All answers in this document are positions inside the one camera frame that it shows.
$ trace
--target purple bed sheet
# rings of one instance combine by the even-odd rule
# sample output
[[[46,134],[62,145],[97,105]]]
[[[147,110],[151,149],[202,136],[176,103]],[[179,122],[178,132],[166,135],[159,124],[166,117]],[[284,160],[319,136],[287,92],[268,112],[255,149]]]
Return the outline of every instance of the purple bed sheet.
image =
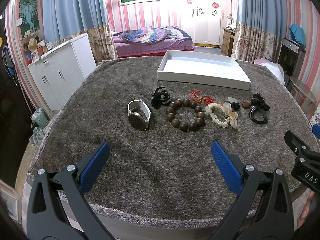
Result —
[[[191,50],[195,48],[193,41],[183,39],[167,39],[152,44],[133,44],[124,42],[119,36],[113,36],[118,57],[129,57],[151,53],[166,52],[167,50]]]

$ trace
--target hanging cord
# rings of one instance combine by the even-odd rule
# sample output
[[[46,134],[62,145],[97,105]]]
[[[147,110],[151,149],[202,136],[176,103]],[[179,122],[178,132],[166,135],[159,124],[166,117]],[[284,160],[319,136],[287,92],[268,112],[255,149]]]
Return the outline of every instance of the hanging cord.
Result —
[[[10,68],[13,70],[14,75],[11,75],[10,72],[9,72],[8,62],[7,62],[7,59],[5,58],[6,52],[8,53],[8,55],[10,57],[11,65],[12,65],[12,67],[10,67]],[[29,106],[28,100],[26,98],[26,93],[25,93],[25,91],[24,91],[24,89],[23,89],[23,87],[21,85],[20,80],[19,80],[19,76],[18,76],[18,73],[16,71],[15,65],[13,63],[13,60],[12,60],[12,57],[11,57],[11,54],[10,54],[8,46],[4,46],[3,49],[2,49],[2,61],[3,61],[4,68],[5,68],[6,72],[8,73],[9,77],[13,79],[14,83],[16,84],[16,86],[18,86],[18,84],[20,85],[20,89],[22,91],[23,98],[24,98],[24,100],[25,100],[25,102],[26,102],[26,104],[27,104],[27,106],[29,108],[30,113],[33,114],[32,110],[31,110],[31,108]]]

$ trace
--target lamp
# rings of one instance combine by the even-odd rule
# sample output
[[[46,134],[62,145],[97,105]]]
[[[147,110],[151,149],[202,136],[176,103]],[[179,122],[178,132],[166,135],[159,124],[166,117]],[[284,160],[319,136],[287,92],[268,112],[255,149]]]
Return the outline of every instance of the lamp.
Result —
[[[228,19],[228,24],[231,24],[231,22],[232,22],[232,20],[233,20],[233,17],[232,17],[232,15],[231,15],[231,13],[229,13],[229,14],[227,15],[227,19]]]

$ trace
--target black hair tie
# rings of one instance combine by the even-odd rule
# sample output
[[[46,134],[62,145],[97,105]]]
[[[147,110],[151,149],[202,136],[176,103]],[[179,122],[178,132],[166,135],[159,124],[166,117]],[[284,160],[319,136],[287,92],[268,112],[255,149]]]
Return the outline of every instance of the black hair tie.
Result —
[[[151,104],[154,109],[158,109],[161,105],[166,106],[171,103],[170,94],[165,87],[158,87],[154,94],[151,95],[153,96]]]
[[[261,116],[263,117],[263,121],[259,121],[257,119],[254,118],[254,114],[256,112],[260,112]],[[250,108],[250,112],[249,112],[249,118],[257,123],[257,124],[263,124],[263,123],[268,123],[268,117],[267,117],[267,113],[264,111],[263,108],[259,107],[259,106],[251,106]]]

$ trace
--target white scrunchie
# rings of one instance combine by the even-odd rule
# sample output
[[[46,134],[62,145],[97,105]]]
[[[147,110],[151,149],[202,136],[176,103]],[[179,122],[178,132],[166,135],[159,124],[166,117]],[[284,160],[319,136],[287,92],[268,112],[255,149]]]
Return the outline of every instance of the white scrunchie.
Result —
[[[220,121],[217,116],[213,113],[213,110],[219,110],[220,112],[223,112],[228,118],[226,118],[225,122]],[[234,129],[238,129],[238,113],[232,111],[232,107],[230,103],[223,103],[223,106],[216,103],[208,104],[205,107],[205,114],[210,115],[212,118],[212,122],[217,124],[218,126],[221,126],[223,128],[226,128],[229,126],[233,127]]]

